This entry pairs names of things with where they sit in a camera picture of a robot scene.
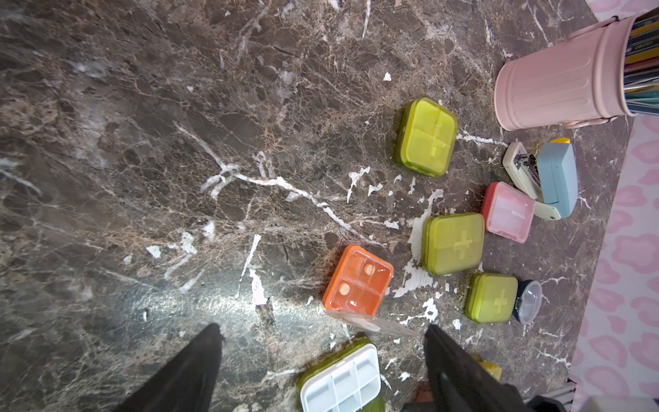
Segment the small dark red pillbox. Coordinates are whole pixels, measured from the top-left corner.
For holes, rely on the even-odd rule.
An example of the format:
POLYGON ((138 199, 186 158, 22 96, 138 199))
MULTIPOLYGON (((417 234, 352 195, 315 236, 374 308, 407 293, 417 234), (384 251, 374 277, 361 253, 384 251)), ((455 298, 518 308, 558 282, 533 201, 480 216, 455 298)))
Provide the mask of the small dark red pillbox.
POLYGON ((426 381, 420 382, 417 386, 417 391, 415 395, 415 403, 432 403, 432 391, 429 384, 426 381))

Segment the pink red rectangular pillbox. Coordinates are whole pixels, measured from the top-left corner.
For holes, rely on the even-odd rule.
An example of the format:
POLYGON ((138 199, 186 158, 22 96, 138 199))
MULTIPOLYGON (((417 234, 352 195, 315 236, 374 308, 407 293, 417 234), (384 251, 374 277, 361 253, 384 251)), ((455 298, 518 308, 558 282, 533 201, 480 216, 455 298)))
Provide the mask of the pink red rectangular pillbox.
POLYGON ((535 200, 505 182, 497 182, 487 188, 481 213, 486 231, 523 244, 535 215, 535 200))

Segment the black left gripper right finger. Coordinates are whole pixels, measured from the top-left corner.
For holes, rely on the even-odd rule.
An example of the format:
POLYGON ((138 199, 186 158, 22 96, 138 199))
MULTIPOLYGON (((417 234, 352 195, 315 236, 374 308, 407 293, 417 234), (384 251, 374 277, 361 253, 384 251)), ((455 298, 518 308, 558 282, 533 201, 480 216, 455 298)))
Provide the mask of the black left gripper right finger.
POLYGON ((436 411, 528 411, 513 386, 499 383, 439 326, 424 336, 428 384, 436 411))

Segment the small yellow pillbox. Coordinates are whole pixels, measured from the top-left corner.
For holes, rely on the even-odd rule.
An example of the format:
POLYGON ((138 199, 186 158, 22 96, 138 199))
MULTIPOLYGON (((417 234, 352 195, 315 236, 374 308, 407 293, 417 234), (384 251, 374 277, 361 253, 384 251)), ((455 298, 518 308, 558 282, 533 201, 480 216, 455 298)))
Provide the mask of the small yellow pillbox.
POLYGON ((503 374, 503 369, 501 366, 489 362, 488 360, 484 360, 480 355, 473 355, 474 360, 478 365, 480 365, 483 369, 486 370, 486 372, 492 376, 497 382, 501 380, 502 374, 503 374))

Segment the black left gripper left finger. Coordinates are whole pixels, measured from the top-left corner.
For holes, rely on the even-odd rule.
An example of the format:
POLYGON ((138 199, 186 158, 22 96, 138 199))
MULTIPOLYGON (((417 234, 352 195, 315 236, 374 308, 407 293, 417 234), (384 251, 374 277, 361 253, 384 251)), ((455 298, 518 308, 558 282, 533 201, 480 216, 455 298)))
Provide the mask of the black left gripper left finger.
POLYGON ((221 367, 223 336, 206 326, 117 411, 208 411, 221 367))

